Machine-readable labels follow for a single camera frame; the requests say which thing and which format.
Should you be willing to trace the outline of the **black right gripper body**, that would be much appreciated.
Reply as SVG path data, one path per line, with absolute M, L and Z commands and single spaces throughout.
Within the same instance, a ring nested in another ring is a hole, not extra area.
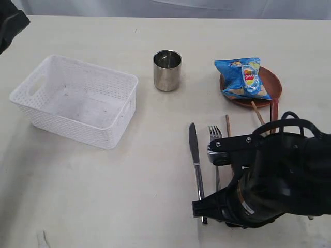
M 254 200 L 248 190 L 254 167 L 243 166 L 227 187 L 208 197 L 192 202 L 193 216 L 225 222 L 229 227 L 259 228 L 285 214 L 276 204 L 267 206 L 265 200 Z

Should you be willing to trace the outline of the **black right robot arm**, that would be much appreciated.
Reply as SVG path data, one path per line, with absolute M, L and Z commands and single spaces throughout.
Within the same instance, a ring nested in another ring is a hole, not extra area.
M 232 166 L 223 189 L 192 203 L 194 217 L 258 228 L 289 213 L 330 214 L 330 141 L 295 133 L 211 141 L 209 160 Z

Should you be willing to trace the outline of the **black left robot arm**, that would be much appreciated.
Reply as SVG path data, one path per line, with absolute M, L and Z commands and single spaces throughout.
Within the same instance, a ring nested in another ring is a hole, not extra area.
M 1 54 L 11 45 L 14 37 L 24 30 L 29 23 L 29 18 L 12 1 L 1 0 Z

